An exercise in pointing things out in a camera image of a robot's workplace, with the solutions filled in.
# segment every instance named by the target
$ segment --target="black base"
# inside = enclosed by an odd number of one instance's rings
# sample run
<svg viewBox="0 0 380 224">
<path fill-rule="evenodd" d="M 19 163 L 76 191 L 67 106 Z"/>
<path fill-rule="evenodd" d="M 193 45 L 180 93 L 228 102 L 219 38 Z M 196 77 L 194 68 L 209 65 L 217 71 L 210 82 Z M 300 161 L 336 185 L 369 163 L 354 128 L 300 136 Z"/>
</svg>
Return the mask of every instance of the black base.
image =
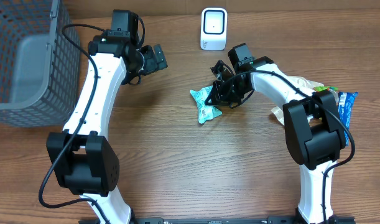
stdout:
<svg viewBox="0 0 380 224">
<path fill-rule="evenodd" d="M 269 217 L 269 218 L 210 218 L 188 220 L 164 220 L 162 218 L 138 218 L 138 224 L 305 224 L 297 221 L 296 217 Z M 355 224 L 354 217 L 332 216 L 329 224 Z"/>
</svg>

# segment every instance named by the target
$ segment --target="wooden table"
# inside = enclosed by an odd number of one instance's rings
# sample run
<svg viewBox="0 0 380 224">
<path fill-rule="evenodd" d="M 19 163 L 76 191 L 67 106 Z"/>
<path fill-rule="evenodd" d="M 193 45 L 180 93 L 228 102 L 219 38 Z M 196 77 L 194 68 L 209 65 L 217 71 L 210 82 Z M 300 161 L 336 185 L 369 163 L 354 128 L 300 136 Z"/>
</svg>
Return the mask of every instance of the wooden table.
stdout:
<svg viewBox="0 0 380 224">
<path fill-rule="evenodd" d="M 81 22 L 109 28 L 111 19 Z M 119 189 L 139 217 L 256 218 L 293 215 L 300 198 L 299 167 L 285 146 L 274 105 L 255 94 L 241 107 L 199 125 L 189 94 L 209 85 L 210 67 L 247 43 L 288 75 L 343 91 L 358 91 L 351 120 L 356 155 L 335 171 L 332 205 L 358 223 L 380 223 L 380 10 L 230 14 L 226 50 L 200 50 L 200 16 L 144 17 L 146 44 L 161 44 L 169 68 L 122 86 L 109 123 L 121 168 Z M 79 28 L 82 46 L 97 31 Z M 87 73 L 81 60 L 81 82 Z M 0 223 L 76 223 L 94 218 L 76 204 L 55 210 L 37 199 L 50 166 L 45 140 L 61 126 L 0 125 Z M 350 148 L 342 150 L 346 158 Z M 49 203 L 76 198 L 53 175 Z"/>
</svg>

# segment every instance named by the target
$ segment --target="gray plastic basket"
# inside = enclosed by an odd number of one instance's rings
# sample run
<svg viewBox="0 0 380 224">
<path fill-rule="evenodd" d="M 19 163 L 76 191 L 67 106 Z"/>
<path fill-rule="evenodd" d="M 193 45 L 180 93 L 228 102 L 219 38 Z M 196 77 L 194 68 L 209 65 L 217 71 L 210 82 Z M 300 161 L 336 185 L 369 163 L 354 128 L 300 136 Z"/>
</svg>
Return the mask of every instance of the gray plastic basket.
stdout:
<svg viewBox="0 0 380 224">
<path fill-rule="evenodd" d="M 0 0 L 0 122 L 63 124 L 76 103 L 80 52 L 61 34 L 59 0 Z M 75 29 L 67 35 L 80 44 Z"/>
</svg>

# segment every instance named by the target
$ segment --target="white device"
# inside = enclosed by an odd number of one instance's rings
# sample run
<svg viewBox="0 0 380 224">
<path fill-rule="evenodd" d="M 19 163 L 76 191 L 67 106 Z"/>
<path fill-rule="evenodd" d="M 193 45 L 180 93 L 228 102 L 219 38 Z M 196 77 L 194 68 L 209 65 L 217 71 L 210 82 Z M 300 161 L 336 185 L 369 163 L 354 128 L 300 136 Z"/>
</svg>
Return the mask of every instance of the white device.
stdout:
<svg viewBox="0 0 380 224">
<path fill-rule="evenodd" d="M 111 109 L 113 107 L 115 97 L 122 80 L 126 75 L 126 66 L 122 58 L 115 58 L 112 54 L 97 54 L 92 56 L 96 62 L 99 71 L 99 84 L 96 87 L 96 94 L 91 103 L 89 112 L 86 116 L 86 124 L 83 124 L 79 133 L 89 134 L 90 131 L 97 131 L 99 135 L 107 138 L 107 128 L 109 117 L 111 116 Z M 287 80 L 287 76 L 282 73 L 276 64 L 266 64 L 258 67 L 259 70 L 275 72 Z M 69 129 L 69 133 L 78 125 L 79 119 L 86 106 L 87 99 L 89 98 L 92 83 L 94 79 L 94 71 L 91 63 L 89 63 L 89 70 L 86 77 L 80 99 L 75 108 L 71 118 L 64 126 L 64 129 Z M 304 97 L 296 94 L 290 86 L 288 86 L 280 78 L 265 73 L 252 72 L 251 74 L 252 86 L 255 91 L 266 95 L 280 108 L 283 104 L 291 100 L 301 100 Z M 298 86 L 297 83 L 292 82 L 296 87 L 307 95 L 311 96 L 314 92 L 308 88 Z M 301 180 L 301 198 L 299 202 L 299 212 L 307 223 L 321 223 L 323 222 L 322 213 L 322 181 L 323 172 L 336 162 L 328 161 L 317 166 L 315 170 L 309 170 L 305 166 L 300 166 L 300 180 Z M 330 205 L 331 183 L 332 183 L 333 169 L 329 172 L 326 182 L 326 213 L 327 217 L 333 215 L 333 210 Z M 83 194 L 82 198 L 92 198 L 97 200 L 100 207 L 104 211 L 110 223 L 129 224 L 131 220 L 131 208 L 127 205 L 119 190 L 116 187 L 107 197 L 101 197 L 98 194 Z M 92 209 L 100 219 L 101 224 L 104 224 L 102 216 L 98 209 L 91 204 Z"/>
<path fill-rule="evenodd" d="M 208 7 L 201 16 L 201 49 L 224 50 L 227 40 L 227 11 Z"/>
</svg>

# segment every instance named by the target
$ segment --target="blue snack bag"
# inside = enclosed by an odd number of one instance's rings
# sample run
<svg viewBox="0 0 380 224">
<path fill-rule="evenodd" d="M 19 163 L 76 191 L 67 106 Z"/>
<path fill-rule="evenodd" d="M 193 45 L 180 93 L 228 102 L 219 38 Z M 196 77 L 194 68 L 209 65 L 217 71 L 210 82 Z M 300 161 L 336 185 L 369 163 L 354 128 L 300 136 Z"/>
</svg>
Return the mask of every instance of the blue snack bag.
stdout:
<svg viewBox="0 0 380 224">
<path fill-rule="evenodd" d="M 354 105 L 354 100 L 356 99 L 358 92 L 355 93 L 343 93 L 339 92 L 339 104 L 338 111 L 340 121 L 346 126 L 346 128 L 350 129 L 350 120 L 351 120 L 351 109 Z M 346 145 L 349 145 L 349 138 L 347 133 L 345 132 L 346 137 Z"/>
</svg>

